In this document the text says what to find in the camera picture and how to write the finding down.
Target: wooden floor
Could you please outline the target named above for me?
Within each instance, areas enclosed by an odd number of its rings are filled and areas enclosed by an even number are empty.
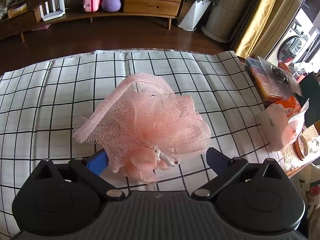
[[[37,62],[97,49],[161,48],[207,54],[225,51],[223,44],[201,30],[187,32],[157,17],[98,17],[51,25],[47,30],[25,32],[0,41],[0,74]]]

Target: pink mini suitcase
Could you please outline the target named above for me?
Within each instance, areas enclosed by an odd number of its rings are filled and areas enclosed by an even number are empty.
[[[83,9],[85,12],[95,12],[99,9],[101,0],[83,0]]]

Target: drawer handle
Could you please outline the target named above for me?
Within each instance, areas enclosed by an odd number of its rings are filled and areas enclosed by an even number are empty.
[[[146,7],[159,8],[159,6],[156,6],[156,5],[146,5]]]

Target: pink bath loofah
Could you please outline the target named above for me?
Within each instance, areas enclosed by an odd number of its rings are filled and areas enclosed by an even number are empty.
[[[90,119],[79,117],[73,127],[78,142],[103,145],[113,172],[147,184],[157,180],[153,170],[205,152],[211,136],[190,96],[175,95],[164,79],[144,73],[124,79]]]

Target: purple kettlebell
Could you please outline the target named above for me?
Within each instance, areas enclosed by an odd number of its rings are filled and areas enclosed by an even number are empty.
[[[103,10],[106,12],[116,12],[121,8],[120,0],[103,0],[101,4]]]

